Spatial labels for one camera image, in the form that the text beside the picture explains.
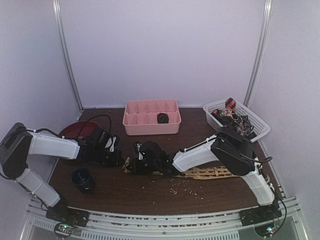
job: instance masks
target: pink compartment box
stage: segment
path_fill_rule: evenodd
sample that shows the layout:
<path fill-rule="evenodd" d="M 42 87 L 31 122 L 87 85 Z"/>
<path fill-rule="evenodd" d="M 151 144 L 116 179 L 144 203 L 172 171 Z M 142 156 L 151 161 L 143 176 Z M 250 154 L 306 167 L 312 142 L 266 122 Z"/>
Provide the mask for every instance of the pink compartment box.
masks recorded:
<path fill-rule="evenodd" d="M 159 124 L 158 114 L 167 114 L 169 123 Z M 178 103 L 173 99 L 128 101 L 122 123 L 130 136 L 176 134 L 181 123 Z"/>

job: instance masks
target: red bowl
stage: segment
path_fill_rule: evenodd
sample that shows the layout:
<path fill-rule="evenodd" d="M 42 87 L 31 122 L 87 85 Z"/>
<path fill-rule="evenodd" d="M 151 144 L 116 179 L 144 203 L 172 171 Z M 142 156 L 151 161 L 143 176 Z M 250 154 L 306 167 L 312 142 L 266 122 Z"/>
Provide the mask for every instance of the red bowl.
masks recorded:
<path fill-rule="evenodd" d="M 86 124 L 86 122 L 87 121 L 75 122 L 67 126 L 65 129 L 63 129 L 59 135 L 62 135 L 68 138 L 75 138 L 78 135 L 81 128 L 84 126 L 84 124 Z M 100 124 L 94 121 L 88 121 L 84 129 L 82 129 L 79 137 L 89 136 L 95 128 L 101 128 Z"/>

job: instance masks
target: black mug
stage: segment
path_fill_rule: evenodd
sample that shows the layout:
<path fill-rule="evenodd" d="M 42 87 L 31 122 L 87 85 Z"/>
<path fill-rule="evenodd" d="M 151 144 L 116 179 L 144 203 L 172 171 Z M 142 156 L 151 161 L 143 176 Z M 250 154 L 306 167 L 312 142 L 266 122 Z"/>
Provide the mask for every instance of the black mug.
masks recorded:
<path fill-rule="evenodd" d="M 71 181 L 83 194 L 91 194 L 95 188 L 95 181 L 86 168 L 76 168 L 71 174 Z"/>

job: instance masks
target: white mesh basket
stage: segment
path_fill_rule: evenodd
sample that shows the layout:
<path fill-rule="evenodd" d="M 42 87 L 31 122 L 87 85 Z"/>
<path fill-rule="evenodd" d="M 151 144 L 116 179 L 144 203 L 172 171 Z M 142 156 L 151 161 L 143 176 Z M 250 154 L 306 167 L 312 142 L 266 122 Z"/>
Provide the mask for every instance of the white mesh basket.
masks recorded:
<path fill-rule="evenodd" d="M 218 131 L 218 128 L 222 127 L 223 125 L 214 117 L 212 116 L 212 112 L 216 109 L 222 110 L 226 108 L 226 100 L 219 100 L 210 102 L 203 106 L 203 110 L 206 114 L 206 121 L 210 124 L 214 130 Z M 270 132 L 270 126 L 266 124 L 260 117 L 254 114 L 249 108 L 245 105 L 241 104 L 239 101 L 236 101 L 236 113 L 241 116 L 248 116 L 251 124 L 254 126 L 253 131 L 256 134 L 256 137 L 251 139 L 252 142 L 257 141 L 258 139 L 262 138 L 263 136 L 267 135 Z"/>

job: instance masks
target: white backdrop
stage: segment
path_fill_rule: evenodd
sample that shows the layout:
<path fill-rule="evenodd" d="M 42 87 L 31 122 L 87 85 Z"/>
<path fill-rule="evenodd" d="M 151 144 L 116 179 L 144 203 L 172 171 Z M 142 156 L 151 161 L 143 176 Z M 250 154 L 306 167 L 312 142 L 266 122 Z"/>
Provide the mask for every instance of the white backdrop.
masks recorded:
<path fill-rule="evenodd" d="M 263 0 L 64 0 L 71 65 L 85 108 L 177 99 L 243 101 Z"/>
<path fill-rule="evenodd" d="M 297 196 L 320 239 L 320 0 L 274 2 L 251 109 L 271 127 L 262 138 L 287 197 Z"/>
<path fill-rule="evenodd" d="M 52 1 L 0 0 L 0 141 L 16 122 L 60 132 L 79 110 L 63 62 Z M 32 155 L 28 165 L 45 180 L 54 157 Z M 0 239 L 18 240 L 30 194 L 0 177 Z"/>

